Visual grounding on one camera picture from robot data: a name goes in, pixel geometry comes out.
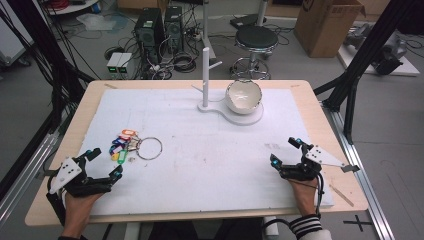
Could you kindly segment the white foam board mat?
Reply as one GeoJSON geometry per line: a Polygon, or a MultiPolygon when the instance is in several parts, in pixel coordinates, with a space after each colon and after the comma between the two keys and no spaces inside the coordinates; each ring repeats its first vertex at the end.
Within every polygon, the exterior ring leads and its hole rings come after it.
{"type": "Polygon", "coordinates": [[[101,197],[97,216],[200,213],[291,208],[290,184],[271,166],[301,158],[289,138],[309,139],[294,96],[266,89],[261,120],[237,126],[217,113],[202,113],[193,89],[107,90],[82,144],[102,153],[86,166],[93,178],[116,167],[109,149],[124,129],[143,143],[128,154],[121,179],[101,197]]]}

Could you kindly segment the person's left hand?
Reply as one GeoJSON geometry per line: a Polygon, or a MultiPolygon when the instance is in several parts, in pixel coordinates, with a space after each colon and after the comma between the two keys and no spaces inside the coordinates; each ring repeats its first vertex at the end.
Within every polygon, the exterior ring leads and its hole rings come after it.
{"type": "Polygon", "coordinates": [[[79,240],[89,223],[90,213],[94,203],[101,194],[86,197],[74,197],[67,193],[65,195],[65,225],[60,239],[79,240]]]}

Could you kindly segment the round white table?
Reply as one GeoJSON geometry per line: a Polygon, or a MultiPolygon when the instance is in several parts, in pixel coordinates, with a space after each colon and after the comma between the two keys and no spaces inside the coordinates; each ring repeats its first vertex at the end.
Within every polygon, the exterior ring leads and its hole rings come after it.
{"type": "Polygon", "coordinates": [[[89,9],[100,0],[43,0],[41,5],[52,15],[63,15],[89,9]]]}

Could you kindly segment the thin wooden stick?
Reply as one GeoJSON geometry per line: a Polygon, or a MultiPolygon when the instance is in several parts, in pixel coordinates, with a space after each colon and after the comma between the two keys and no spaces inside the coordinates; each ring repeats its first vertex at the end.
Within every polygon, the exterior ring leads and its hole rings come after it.
{"type": "Polygon", "coordinates": [[[339,195],[348,205],[351,207],[354,207],[354,203],[346,196],[344,195],[339,189],[334,187],[333,185],[329,185],[329,187],[337,194],[339,195]]]}

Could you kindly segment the black round stool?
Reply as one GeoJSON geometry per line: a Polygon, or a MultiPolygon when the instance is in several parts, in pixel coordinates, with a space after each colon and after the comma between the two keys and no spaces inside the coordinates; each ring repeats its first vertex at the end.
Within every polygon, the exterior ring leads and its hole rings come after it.
{"type": "Polygon", "coordinates": [[[249,53],[240,57],[230,67],[231,77],[236,79],[270,79],[269,67],[260,55],[266,56],[278,45],[277,35],[263,26],[243,26],[235,35],[235,45],[249,53]]]}

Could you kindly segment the white metal pole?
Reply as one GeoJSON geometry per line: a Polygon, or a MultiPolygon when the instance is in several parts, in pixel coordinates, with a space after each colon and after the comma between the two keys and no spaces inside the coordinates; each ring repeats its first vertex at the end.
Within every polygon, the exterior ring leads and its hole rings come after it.
{"type": "Polygon", "coordinates": [[[209,40],[209,0],[202,0],[202,15],[203,15],[203,30],[201,33],[201,39],[203,42],[204,47],[209,48],[209,62],[215,63],[217,61],[216,54],[214,52],[214,49],[212,47],[212,44],[209,40]]]}

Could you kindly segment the person's dark legs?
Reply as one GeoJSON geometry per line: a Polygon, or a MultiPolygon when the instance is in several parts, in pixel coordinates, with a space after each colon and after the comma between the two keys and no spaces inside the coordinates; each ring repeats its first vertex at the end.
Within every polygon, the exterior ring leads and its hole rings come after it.
{"type": "Polygon", "coordinates": [[[263,240],[261,218],[155,222],[148,240],[263,240]]]}

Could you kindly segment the white ceramic bowl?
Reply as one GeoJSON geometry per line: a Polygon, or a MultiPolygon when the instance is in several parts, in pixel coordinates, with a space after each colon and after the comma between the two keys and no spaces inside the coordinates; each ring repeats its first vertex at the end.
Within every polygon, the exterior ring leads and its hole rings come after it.
{"type": "Polygon", "coordinates": [[[225,92],[226,106],[237,114],[253,113],[261,100],[261,88],[253,81],[234,81],[225,92]]]}

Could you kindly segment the clear plastic bag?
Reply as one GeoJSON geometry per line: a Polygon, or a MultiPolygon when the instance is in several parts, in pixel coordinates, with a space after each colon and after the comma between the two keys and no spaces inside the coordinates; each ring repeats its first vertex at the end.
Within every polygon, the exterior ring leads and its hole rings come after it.
{"type": "Polygon", "coordinates": [[[86,13],[76,17],[76,20],[85,26],[87,31],[110,31],[116,22],[107,20],[102,15],[86,13]]]}

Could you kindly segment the black metal frame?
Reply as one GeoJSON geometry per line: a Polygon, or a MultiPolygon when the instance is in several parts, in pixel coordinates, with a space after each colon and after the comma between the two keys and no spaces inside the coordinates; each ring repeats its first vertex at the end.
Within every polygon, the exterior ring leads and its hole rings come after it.
{"type": "Polygon", "coordinates": [[[352,126],[359,80],[417,1],[390,0],[347,69],[339,77],[313,90],[315,95],[332,90],[330,96],[323,101],[324,107],[332,112],[339,112],[341,104],[347,101],[342,133],[350,145],[353,144],[352,126]]]}
{"type": "Polygon", "coordinates": [[[92,76],[84,73],[76,64],[68,61],[33,0],[6,0],[6,2],[20,20],[36,47],[29,45],[29,42],[23,37],[1,8],[0,18],[30,53],[42,75],[52,86],[53,109],[24,151],[0,181],[0,201],[6,197],[6,194],[10,191],[12,185],[29,162],[29,158],[35,152],[44,136],[47,133],[52,133],[60,126],[62,121],[61,114],[64,108],[81,101],[85,93],[82,83],[94,81],[92,76]]]}

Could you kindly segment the black computer tower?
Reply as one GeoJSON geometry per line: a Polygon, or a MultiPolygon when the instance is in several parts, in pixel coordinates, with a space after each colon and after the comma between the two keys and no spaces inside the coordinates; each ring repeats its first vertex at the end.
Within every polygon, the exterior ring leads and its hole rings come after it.
{"type": "Polygon", "coordinates": [[[168,49],[173,52],[182,51],[184,49],[184,43],[181,6],[167,7],[164,25],[168,40],[168,49]]]}
{"type": "Polygon", "coordinates": [[[153,64],[162,61],[163,48],[160,44],[165,40],[165,33],[160,8],[144,8],[134,27],[137,43],[146,58],[153,64]]]}

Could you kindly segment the person's right hand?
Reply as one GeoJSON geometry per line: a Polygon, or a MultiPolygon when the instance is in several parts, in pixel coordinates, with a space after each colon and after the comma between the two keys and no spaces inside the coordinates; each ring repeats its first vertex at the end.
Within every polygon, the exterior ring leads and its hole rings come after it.
{"type": "Polygon", "coordinates": [[[296,205],[300,214],[302,216],[315,214],[316,210],[314,201],[318,180],[314,179],[310,181],[299,181],[289,179],[288,182],[293,189],[296,205]]]}

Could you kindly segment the small white power box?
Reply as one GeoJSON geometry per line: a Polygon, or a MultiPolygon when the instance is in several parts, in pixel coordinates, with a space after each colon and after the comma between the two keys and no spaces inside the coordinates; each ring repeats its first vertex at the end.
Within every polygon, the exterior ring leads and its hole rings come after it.
{"type": "Polygon", "coordinates": [[[133,72],[133,62],[131,53],[122,53],[117,64],[117,69],[120,74],[128,75],[133,72]]]}
{"type": "Polygon", "coordinates": [[[118,64],[121,59],[122,54],[120,52],[115,52],[111,55],[106,67],[110,74],[116,74],[118,72],[118,64]]]}

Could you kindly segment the grey device on white board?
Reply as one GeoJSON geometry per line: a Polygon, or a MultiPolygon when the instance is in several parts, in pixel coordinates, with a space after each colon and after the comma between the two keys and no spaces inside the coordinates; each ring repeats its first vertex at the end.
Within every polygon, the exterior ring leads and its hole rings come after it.
{"type": "MultiPolygon", "coordinates": [[[[345,68],[350,65],[372,28],[373,25],[364,23],[362,26],[353,26],[349,29],[338,51],[338,58],[345,68]]],[[[406,59],[406,53],[406,41],[392,33],[365,73],[381,76],[418,76],[420,72],[406,59]]]]}

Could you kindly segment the brown cardboard box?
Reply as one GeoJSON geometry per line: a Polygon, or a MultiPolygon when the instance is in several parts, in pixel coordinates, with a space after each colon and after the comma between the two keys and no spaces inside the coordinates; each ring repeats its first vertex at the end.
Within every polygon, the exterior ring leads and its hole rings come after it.
{"type": "Polygon", "coordinates": [[[359,14],[358,0],[303,0],[294,34],[309,57],[332,58],[359,14]]]}

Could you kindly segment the light wooden table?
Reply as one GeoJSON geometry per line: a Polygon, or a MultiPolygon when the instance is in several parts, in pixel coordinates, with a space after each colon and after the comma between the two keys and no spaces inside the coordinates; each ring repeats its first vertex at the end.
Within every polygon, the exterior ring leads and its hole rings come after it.
{"type": "MultiPolygon", "coordinates": [[[[200,85],[200,80],[98,80],[90,83],[87,87],[82,101],[77,108],[76,114],[71,120],[70,126],[59,146],[51,166],[56,168],[64,157],[77,153],[82,146],[83,138],[89,128],[89,122],[95,116],[95,111],[101,101],[103,93],[107,90],[169,90],[175,92],[180,89],[191,90],[193,86],[200,85]]],[[[313,93],[311,85],[305,80],[261,80],[259,86],[264,89],[288,90],[292,93],[300,116],[304,121],[308,136],[318,145],[324,147],[330,154],[337,157],[341,162],[347,163],[337,137],[330,127],[330,123],[313,93]]],[[[324,213],[357,212],[368,209],[365,195],[358,181],[352,173],[344,173],[329,166],[323,168],[324,173],[329,176],[331,185],[339,189],[353,203],[354,207],[348,205],[330,187],[329,192],[334,196],[334,205],[324,208],[324,213]]],[[[56,214],[45,198],[47,190],[40,187],[26,214],[25,224],[30,227],[58,226],[60,224],[56,214]]],[[[258,210],[197,210],[195,212],[164,213],[164,214],[135,214],[135,215],[107,215],[94,216],[91,223],[112,222],[136,222],[136,221],[160,221],[160,220],[206,220],[235,217],[257,217],[271,215],[290,215],[297,210],[290,206],[285,208],[265,208],[258,210]]]]}

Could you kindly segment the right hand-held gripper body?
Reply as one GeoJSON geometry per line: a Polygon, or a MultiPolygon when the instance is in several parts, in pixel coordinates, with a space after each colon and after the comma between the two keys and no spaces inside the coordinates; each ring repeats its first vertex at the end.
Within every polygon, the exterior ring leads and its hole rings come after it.
{"type": "Polygon", "coordinates": [[[279,165],[279,174],[283,179],[294,179],[298,181],[310,181],[319,176],[323,165],[340,167],[346,173],[356,172],[360,168],[357,165],[348,165],[341,162],[318,145],[301,146],[302,156],[296,165],[279,165]]]}

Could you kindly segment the aluminium floor rail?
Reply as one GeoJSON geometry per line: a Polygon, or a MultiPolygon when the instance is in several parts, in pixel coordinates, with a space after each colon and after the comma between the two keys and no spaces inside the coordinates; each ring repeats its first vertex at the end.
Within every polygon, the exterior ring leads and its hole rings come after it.
{"type": "Polygon", "coordinates": [[[355,145],[348,141],[348,138],[343,134],[344,120],[339,112],[332,112],[327,109],[324,105],[321,105],[324,113],[326,114],[330,125],[333,127],[333,131],[338,139],[338,142],[347,157],[350,165],[357,166],[358,170],[354,172],[354,175],[359,182],[367,202],[367,212],[370,215],[372,226],[374,227],[379,240],[395,240],[395,236],[389,225],[389,222],[383,212],[383,209],[378,201],[377,195],[372,187],[372,184],[368,178],[367,172],[362,164],[360,156],[355,148],[355,145]]]}
{"type": "Polygon", "coordinates": [[[0,225],[7,221],[42,165],[53,154],[58,139],[58,133],[47,134],[29,156],[28,162],[0,201],[0,225]]]}

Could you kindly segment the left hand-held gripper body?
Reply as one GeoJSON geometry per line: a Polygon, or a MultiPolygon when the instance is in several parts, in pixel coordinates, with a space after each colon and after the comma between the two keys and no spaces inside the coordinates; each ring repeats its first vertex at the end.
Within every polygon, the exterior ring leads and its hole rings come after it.
{"type": "Polygon", "coordinates": [[[110,192],[113,181],[110,178],[94,179],[87,175],[85,166],[87,159],[67,157],[59,167],[53,184],[48,193],[58,193],[65,189],[73,197],[86,197],[90,195],[110,192]]]}

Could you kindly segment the white peg stand with base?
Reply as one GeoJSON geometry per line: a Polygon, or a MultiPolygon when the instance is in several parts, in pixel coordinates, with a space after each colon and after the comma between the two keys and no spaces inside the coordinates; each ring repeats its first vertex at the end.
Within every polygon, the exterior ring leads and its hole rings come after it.
{"type": "Polygon", "coordinates": [[[258,108],[250,114],[237,114],[230,110],[225,104],[225,92],[227,87],[234,81],[252,81],[252,80],[234,80],[229,83],[224,92],[224,97],[221,100],[209,99],[209,71],[221,64],[221,61],[209,64],[209,48],[204,47],[202,56],[202,87],[193,86],[194,89],[202,93],[202,100],[197,104],[197,109],[202,113],[217,113],[231,124],[237,126],[251,126],[258,123],[264,114],[262,100],[258,108]]]}

